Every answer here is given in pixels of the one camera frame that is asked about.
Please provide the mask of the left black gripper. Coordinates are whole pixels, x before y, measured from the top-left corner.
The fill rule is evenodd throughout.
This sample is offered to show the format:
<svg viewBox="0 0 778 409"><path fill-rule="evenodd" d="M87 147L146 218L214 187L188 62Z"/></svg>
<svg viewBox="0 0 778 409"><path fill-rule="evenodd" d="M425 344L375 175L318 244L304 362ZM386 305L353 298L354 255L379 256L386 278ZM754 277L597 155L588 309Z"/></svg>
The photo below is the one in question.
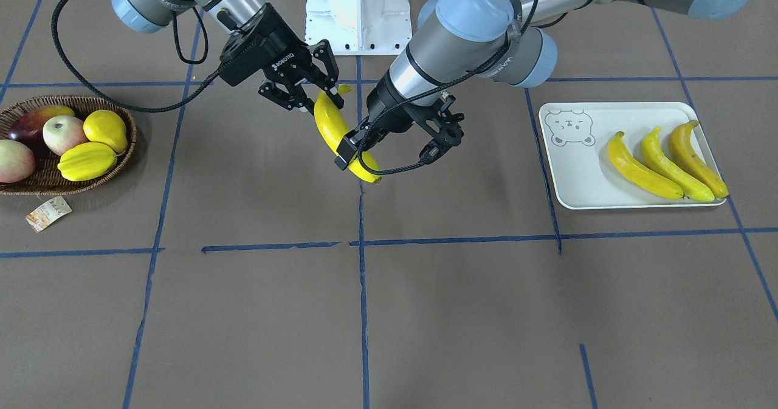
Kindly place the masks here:
<svg viewBox="0 0 778 409"><path fill-rule="evenodd" d="M417 124L430 135L432 140L420 152L421 159L435 162L453 146L458 146L464 135L460 121L463 113L452 113L449 108L456 101L452 94L445 100L439 94L433 94L433 103L420 106L406 103L399 90L392 84L391 77L385 74L377 87L368 95L368 115L355 129L345 133L336 148L334 163L341 170L362 159L367 162L367 154L389 133L403 133Z"/></svg>

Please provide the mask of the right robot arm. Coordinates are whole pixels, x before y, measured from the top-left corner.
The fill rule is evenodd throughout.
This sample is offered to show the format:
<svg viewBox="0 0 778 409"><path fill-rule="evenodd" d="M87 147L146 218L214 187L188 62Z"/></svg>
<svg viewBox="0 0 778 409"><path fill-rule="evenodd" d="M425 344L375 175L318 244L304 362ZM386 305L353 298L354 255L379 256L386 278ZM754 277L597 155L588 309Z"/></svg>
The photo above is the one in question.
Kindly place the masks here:
<svg viewBox="0 0 778 409"><path fill-rule="evenodd" d="M155 33L180 13L200 7L230 34L220 57L219 77L233 87L262 71L259 93L286 109L313 112L302 88L308 81L341 108L339 69L326 40L304 43L269 0L111 0L117 17L130 29Z"/></svg>

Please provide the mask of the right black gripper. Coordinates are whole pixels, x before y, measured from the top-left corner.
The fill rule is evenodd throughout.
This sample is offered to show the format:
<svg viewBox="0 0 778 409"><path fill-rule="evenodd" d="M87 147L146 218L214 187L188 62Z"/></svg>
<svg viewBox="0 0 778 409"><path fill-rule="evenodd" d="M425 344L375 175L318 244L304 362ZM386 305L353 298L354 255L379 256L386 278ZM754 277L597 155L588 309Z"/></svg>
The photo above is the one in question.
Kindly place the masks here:
<svg viewBox="0 0 778 409"><path fill-rule="evenodd" d="M313 63L323 63L324 70ZM339 68L328 39L308 46L272 4L264 4L249 21L249 32L232 35L220 57L218 76L231 87L242 83L262 70L271 80L265 80L258 93L287 110L300 108L314 112L314 102L300 85L278 83L289 78L292 83L309 80L323 91L338 91Z"/></svg>

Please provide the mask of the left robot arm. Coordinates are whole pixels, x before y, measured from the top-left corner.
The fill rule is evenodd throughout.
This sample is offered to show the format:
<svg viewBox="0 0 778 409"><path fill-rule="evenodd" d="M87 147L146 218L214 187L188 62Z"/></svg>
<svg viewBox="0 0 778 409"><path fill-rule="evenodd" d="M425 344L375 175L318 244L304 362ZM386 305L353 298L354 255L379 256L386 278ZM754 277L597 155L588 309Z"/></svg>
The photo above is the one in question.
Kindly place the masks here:
<svg viewBox="0 0 778 409"><path fill-rule="evenodd" d="M725 19L750 0L429 0L416 33L368 96L368 115L334 138L334 162L357 163L369 173L367 152L389 133L416 125L431 137L418 165L428 165L458 146L462 114L442 93L471 77L533 88L555 69L557 46L542 27L590 4L626 1L696 19Z"/></svg>

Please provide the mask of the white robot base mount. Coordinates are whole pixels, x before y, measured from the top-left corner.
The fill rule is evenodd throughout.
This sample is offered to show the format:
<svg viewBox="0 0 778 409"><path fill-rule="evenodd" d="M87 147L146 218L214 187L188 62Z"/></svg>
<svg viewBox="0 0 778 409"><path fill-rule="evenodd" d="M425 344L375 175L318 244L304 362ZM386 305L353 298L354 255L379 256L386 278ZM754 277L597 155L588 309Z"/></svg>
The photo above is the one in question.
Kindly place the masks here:
<svg viewBox="0 0 778 409"><path fill-rule="evenodd" d="M304 40L334 55L397 55L411 39L409 0L306 0Z"/></svg>

